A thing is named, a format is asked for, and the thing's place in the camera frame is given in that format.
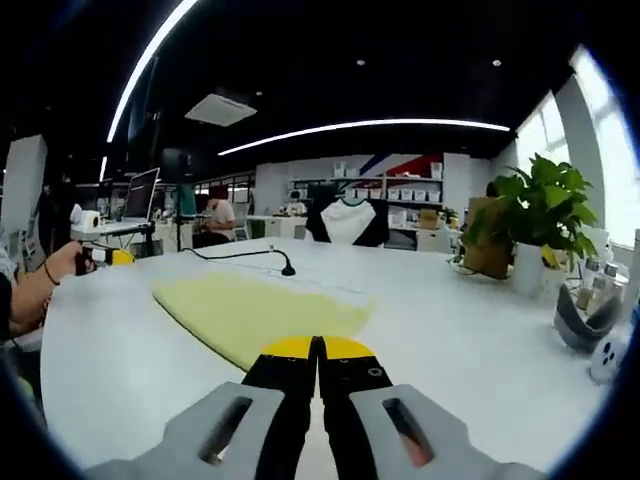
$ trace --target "white pot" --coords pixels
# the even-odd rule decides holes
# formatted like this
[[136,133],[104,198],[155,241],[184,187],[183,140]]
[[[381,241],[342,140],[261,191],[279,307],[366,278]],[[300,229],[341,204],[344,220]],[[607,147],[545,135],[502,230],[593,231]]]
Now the white pot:
[[517,243],[511,272],[511,288],[524,297],[537,297],[542,290],[544,264],[540,247]]

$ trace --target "ceiling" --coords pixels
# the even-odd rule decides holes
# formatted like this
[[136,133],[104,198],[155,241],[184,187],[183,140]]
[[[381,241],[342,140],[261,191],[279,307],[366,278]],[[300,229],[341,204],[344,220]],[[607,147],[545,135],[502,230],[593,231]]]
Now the ceiling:
[[[44,132],[52,163],[71,169],[78,182],[97,180],[105,154],[107,176],[144,169],[155,128],[151,115],[133,146],[127,146],[127,113],[113,145],[105,140],[130,72],[177,3],[67,0],[25,20],[25,38],[35,40],[12,54],[18,67],[11,94],[3,92],[10,105],[6,130],[13,137]],[[567,60],[582,40],[575,15],[546,1],[456,2],[441,11],[386,4],[384,12],[354,3],[348,13],[344,4],[327,1],[264,3],[201,0],[165,41],[147,103],[147,113],[161,112],[157,152],[171,147],[193,154],[205,166],[203,176],[350,153],[449,151],[491,159],[513,132],[378,126],[217,153],[358,120],[447,118],[515,129],[570,75]],[[225,128],[184,118],[217,92],[258,113]]]

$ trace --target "white table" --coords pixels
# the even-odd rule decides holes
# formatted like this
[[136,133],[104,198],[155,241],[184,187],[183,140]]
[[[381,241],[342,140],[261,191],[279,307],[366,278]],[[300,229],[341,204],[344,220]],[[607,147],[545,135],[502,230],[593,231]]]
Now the white table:
[[[269,244],[290,255],[295,277],[279,275],[279,255],[214,263],[183,252],[63,280],[45,324],[42,390],[50,430],[81,467],[142,454],[173,416],[220,383],[242,379],[151,297],[150,281],[199,270],[232,268],[371,299],[374,314],[355,338],[394,383],[413,384],[464,420],[472,442],[496,460],[550,469],[600,406],[606,389],[589,380],[588,360],[564,348],[553,309],[515,297],[505,284],[458,275],[446,255],[273,238],[204,251]],[[328,467],[317,467],[331,463],[328,446],[306,454],[313,443],[300,471],[327,478]]]
[[294,238],[296,227],[305,226],[307,217],[276,217],[273,215],[247,215],[247,222],[264,222],[265,237]]

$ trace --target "human hand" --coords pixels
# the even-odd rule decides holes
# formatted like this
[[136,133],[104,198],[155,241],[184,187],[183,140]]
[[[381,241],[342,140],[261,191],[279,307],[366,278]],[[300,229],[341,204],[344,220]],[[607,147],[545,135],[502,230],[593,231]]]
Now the human hand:
[[78,242],[69,242],[47,258],[46,267],[54,282],[59,282],[65,275],[75,275],[77,255],[82,255],[82,246]]

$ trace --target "window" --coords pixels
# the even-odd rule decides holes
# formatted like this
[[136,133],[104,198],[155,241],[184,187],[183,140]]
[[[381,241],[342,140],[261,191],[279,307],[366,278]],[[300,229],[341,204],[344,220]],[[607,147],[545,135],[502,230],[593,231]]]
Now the window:
[[518,128],[516,151],[518,166],[525,172],[531,170],[529,159],[536,153],[556,164],[571,163],[560,111],[551,92]]
[[588,51],[579,49],[571,64],[600,149],[605,228],[614,243],[633,248],[635,229],[640,227],[640,175],[624,114],[604,73]]

